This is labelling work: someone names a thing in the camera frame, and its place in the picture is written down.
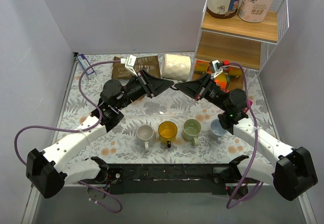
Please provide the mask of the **yellow mug black handle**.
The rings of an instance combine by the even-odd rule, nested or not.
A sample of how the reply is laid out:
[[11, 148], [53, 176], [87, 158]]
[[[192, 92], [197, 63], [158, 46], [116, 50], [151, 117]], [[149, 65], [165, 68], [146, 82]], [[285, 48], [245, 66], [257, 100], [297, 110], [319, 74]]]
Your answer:
[[171, 148], [178, 133], [178, 128], [175, 123], [171, 121], [162, 122], [158, 127], [159, 140], [165, 144], [167, 148]]

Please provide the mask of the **orange pink Scrub Mommy box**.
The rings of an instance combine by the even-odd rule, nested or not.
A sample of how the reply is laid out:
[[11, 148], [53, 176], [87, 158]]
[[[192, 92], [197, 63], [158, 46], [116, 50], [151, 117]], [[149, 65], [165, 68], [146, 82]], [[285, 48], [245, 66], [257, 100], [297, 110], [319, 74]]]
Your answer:
[[248, 106], [243, 109], [243, 112], [244, 113], [247, 113], [250, 110], [252, 104], [253, 104], [253, 102], [251, 100], [249, 100]]

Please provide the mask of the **light green mug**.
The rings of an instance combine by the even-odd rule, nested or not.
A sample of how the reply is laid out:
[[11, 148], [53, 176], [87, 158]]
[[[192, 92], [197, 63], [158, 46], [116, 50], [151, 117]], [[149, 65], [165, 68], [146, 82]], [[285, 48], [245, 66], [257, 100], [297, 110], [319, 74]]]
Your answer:
[[201, 124], [196, 119], [186, 120], [182, 128], [182, 137], [191, 142], [194, 146], [199, 146], [198, 137], [201, 133]]

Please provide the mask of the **cream beige mug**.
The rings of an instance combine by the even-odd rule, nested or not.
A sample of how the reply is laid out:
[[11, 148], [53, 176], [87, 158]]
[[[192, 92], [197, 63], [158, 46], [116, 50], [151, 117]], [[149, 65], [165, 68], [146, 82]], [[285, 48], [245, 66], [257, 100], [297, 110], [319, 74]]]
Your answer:
[[165, 54], [160, 65], [160, 75], [164, 79], [187, 81], [191, 70], [189, 56]]

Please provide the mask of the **white speckled mug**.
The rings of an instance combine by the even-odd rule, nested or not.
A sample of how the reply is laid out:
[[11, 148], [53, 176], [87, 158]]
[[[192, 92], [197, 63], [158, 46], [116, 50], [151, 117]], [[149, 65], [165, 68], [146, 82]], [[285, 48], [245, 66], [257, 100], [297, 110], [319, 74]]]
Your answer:
[[156, 140], [155, 130], [149, 125], [142, 125], [137, 129], [135, 139], [148, 152]]

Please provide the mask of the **pale blue footed mug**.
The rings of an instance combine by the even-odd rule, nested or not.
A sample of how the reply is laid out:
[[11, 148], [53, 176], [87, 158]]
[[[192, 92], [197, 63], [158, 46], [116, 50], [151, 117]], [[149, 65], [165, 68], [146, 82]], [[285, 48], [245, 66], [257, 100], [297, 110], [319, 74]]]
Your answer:
[[226, 135], [227, 130], [223, 129], [219, 119], [215, 119], [210, 123], [210, 136], [217, 142], [221, 142], [221, 138]]

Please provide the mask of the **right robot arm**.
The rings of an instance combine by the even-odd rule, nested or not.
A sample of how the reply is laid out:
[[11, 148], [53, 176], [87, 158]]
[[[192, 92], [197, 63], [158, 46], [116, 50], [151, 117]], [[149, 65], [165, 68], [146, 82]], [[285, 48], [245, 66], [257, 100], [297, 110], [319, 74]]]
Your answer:
[[281, 142], [257, 126], [255, 119], [244, 112], [247, 96], [242, 89], [224, 92], [209, 74], [197, 80], [177, 83], [175, 88], [195, 99], [206, 99], [223, 110], [218, 115], [220, 125], [232, 135], [253, 146], [267, 159], [267, 163], [254, 161], [254, 156], [242, 155], [216, 173], [217, 178], [242, 182], [252, 178], [273, 186], [286, 200], [292, 201], [318, 183], [310, 152]]

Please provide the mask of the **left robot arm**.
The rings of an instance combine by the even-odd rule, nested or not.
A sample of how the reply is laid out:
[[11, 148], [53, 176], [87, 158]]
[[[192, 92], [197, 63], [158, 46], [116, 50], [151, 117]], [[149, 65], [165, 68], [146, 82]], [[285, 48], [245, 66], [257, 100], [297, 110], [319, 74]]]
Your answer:
[[71, 164], [70, 160], [92, 141], [112, 130], [124, 117], [121, 109], [140, 97], [156, 97], [172, 87], [171, 80], [151, 76], [144, 70], [132, 76], [126, 85], [108, 80], [100, 93], [98, 109], [58, 143], [41, 152], [33, 149], [27, 155], [26, 176], [44, 198], [56, 195], [66, 184], [88, 179], [103, 183], [108, 177], [108, 165], [99, 157]]

